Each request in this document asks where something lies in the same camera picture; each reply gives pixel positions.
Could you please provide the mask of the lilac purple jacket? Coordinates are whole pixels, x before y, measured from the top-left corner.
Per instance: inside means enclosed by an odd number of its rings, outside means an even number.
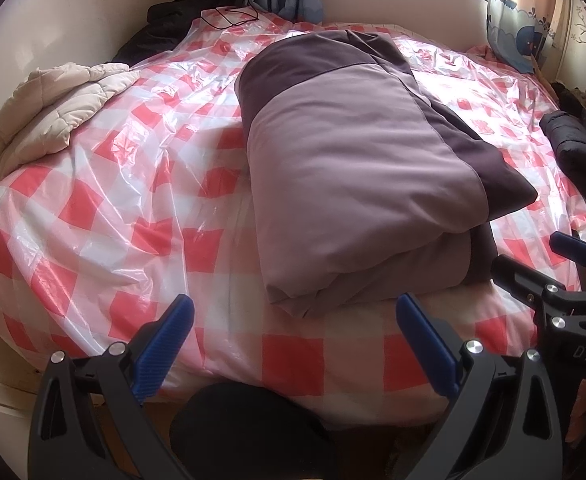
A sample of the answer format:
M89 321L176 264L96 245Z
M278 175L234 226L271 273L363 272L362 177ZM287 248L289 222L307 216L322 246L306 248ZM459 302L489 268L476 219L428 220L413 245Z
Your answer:
M529 181L387 37L282 39L235 83L266 297L297 318L488 280Z

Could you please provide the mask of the blue patterned curtain right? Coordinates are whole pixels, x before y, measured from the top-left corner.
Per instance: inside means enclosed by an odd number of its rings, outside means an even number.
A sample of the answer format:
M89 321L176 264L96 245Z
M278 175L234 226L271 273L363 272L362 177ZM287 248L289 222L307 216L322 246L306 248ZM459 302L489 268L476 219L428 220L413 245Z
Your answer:
M534 73L544 46L554 39L551 21L535 6L522 9L513 0L488 0L486 35L496 58L522 74Z

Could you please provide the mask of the beige quilted blanket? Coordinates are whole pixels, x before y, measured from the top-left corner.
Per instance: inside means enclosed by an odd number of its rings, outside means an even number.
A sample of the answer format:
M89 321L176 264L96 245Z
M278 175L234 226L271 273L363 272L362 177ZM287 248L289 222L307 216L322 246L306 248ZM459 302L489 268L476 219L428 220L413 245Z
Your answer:
M123 63L33 70L0 109L0 180L68 148L72 132L139 77Z

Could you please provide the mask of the black clothing pile by wall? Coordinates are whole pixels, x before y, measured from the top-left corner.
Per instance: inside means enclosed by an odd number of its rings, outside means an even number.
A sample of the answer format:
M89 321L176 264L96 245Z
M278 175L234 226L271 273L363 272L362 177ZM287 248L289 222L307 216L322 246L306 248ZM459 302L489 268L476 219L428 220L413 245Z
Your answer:
M192 23L201 13L238 6L241 0L173 0L150 6L147 24L118 49L113 63L134 66L153 55L174 50L187 36Z

